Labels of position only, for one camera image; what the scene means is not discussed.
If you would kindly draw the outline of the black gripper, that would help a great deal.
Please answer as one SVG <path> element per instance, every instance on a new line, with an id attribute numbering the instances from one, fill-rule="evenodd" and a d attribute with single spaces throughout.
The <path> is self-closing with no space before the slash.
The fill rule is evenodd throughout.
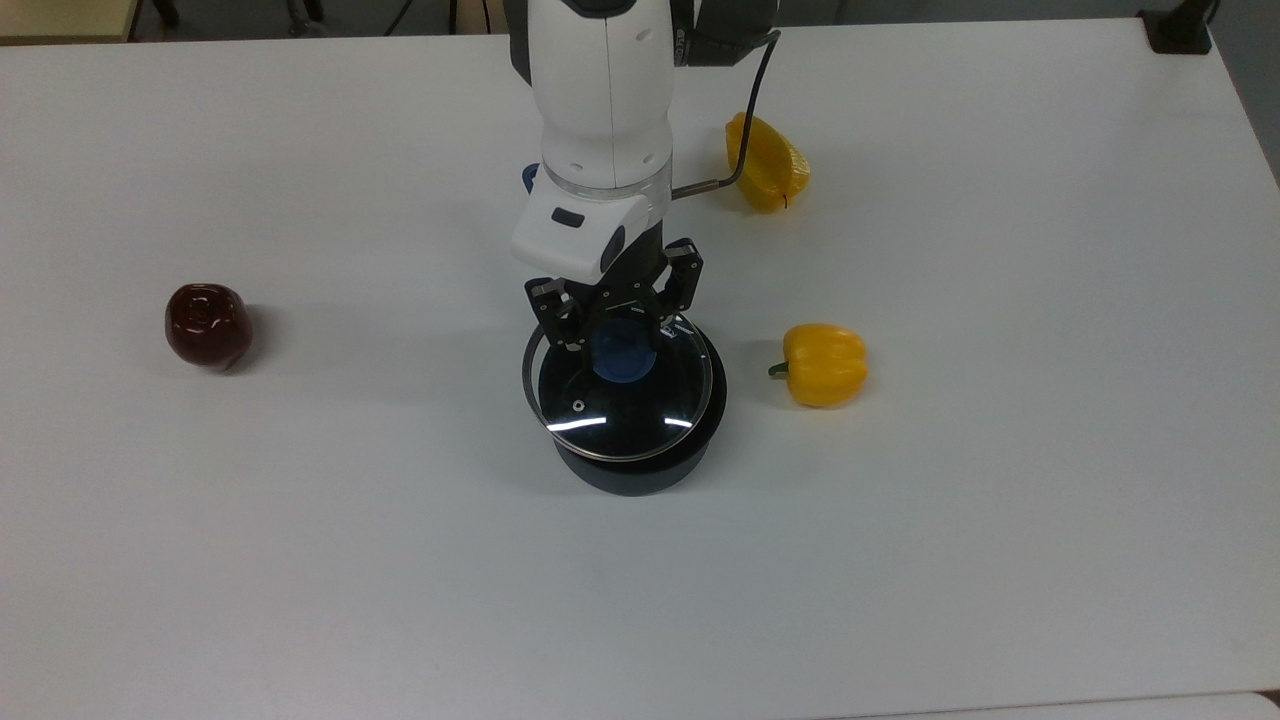
<path id="1" fill-rule="evenodd" d="M 694 302 L 705 263 L 690 238 L 664 246 L 664 222 L 644 231 L 602 277 L 599 292 L 622 302 L 644 295 L 644 307 L 658 325 L 668 325 Z M 525 282 L 525 296 L 549 346 L 580 352 L 590 347 L 588 320 L 593 286 L 566 278 Z"/>

